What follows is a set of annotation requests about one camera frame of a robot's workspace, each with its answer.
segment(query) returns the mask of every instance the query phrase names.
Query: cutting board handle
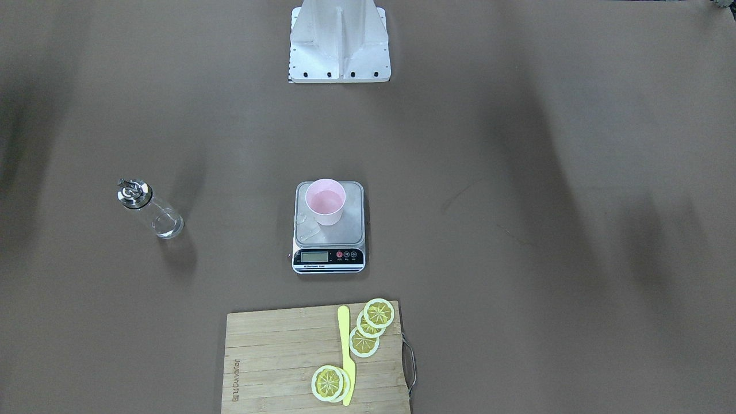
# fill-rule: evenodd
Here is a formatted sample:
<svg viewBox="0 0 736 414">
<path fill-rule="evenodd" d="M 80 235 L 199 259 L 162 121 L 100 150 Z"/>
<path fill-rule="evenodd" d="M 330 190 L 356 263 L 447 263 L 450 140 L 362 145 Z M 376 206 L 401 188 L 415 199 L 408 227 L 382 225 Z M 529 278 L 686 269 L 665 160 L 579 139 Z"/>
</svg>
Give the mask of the cutting board handle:
<svg viewBox="0 0 736 414">
<path fill-rule="evenodd" d="M 403 342 L 403 346 L 408 349 L 409 358 L 411 360 L 411 384 L 408 382 L 406 383 L 406 386 L 409 388 L 409 399 L 411 399 L 411 392 L 414 390 L 414 386 L 417 384 L 417 359 L 414 357 L 414 349 L 409 345 L 409 341 L 406 340 L 406 335 L 401 332 L 401 341 Z M 406 378 L 406 364 L 404 365 L 404 378 Z"/>
</svg>

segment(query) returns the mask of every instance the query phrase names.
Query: kitchen scale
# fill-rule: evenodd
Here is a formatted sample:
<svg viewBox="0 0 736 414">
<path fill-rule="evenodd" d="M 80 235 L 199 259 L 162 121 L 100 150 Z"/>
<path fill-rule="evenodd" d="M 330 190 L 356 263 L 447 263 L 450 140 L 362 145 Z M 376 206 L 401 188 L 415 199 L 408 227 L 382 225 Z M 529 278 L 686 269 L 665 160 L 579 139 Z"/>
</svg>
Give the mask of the kitchen scale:
<svg viewBox="0 0 736 414">
<path fill-rule="evenodd" d="M 366 226 L 363 186 L 339 181 L 345 189 L 342 217 L 333 225 L 320 225 L 307 207 L 307 188 L 297 186 L 294 203 L 294 244 L 291 267 L 297 273 L 356 273 L 366 266 Z"/>
</svg>

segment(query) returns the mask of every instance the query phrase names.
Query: lemon slice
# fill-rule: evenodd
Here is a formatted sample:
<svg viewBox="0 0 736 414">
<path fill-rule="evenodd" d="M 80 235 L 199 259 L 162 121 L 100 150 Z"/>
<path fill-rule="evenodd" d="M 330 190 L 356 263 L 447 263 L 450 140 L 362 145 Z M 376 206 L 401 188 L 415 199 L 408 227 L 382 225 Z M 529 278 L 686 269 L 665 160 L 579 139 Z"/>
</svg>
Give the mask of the lemon slice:
<svg viewBox="0 0 736 414">
<path fill-rule="evenodd" d="M 358 319 L 355 321 L 355 326 L 358 328 L 358 332 L 366 338 L 377 338 L 383 335 L 386 328 L 378 329 L 369 325 L 363 317 L 363 311 L 358 314 Z"/>
<path fill-rule="evenodd" d="M 343 387 L 342 387 L 342 393 L 339 397 L 336 399 L 330 401 L 330 402 L 340 402 L 345 399 L 347 396 L 347 393 L 350 392 L 350 377 L 347 375 L 347 372 L 345 372 L 342 368 L 337 368 L 342 372 L 342 380 L 343 380 Z"/>
<path fill-rule="evenodd" d="M 394 307 L 386 299 L 371 299 L 363 308 L 363 318 L 376 329 L 386 328 L 394 321 Z"/>
<path fill-rule="evenodd" d="M 353 328 L 350 332 L 350 341 L 348 341 L 353 355 L 360 358 L 367 358 L 375 354 L 379 343 L 381 343 L 379 337 L 366 338 L 358 332 L 358 328 Z"/>
<path fill-rule="evenodd" d="M 332 401 L 340 396 L 344 387 L 342 369 L 323 365 L 312 376 L 312 393 L 320 401 Z"/>
</svg>

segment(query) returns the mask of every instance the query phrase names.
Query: digital scale display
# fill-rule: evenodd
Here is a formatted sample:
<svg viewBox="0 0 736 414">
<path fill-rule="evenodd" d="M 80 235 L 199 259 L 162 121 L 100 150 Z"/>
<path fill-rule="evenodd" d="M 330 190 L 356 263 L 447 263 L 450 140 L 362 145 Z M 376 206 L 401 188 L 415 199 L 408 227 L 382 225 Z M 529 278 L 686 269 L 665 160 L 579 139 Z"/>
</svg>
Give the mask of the digital scale display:
<svg viewBox="0 0 736 414">
<path fill-rule="evenodd" d="M 330 254 L 326 251 L 302 253 L 303 263 L 326 263 L 330 260 Z"/>
</svg>

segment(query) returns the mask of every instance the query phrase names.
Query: metal handle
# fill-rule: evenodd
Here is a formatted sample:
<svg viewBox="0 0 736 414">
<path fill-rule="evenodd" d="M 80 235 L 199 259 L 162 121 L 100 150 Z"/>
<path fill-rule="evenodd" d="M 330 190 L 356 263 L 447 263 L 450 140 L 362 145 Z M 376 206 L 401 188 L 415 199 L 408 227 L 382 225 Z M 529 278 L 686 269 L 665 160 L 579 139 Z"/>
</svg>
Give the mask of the metal handle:
<svg viewBox="0 0 736 414">
<path fill-rule="evenodd" d="M 417 359 L 414 357 L 414 349 L 409 345 L 409 341 L 406 340 L 406 335 L 404 335 L 403 332 L 401 332 L 401 340 L 404 342 L 404 345 L 406 348 L 409 349 L 409 355 L 411 356 L 411 385 L 408 386 L 409 388 L 409 399 L 411 399 L 411 392 L 414 389 L 414 386 L 417 384 Z"/>
<path fill-rule="evenodd" d="M 138 198 L 141 196 L 141 185 L 135 181 L 128 181 L 121 178 L 118 181 L 118 187 L 123 189 L 125 197 Z"/>
</svg>

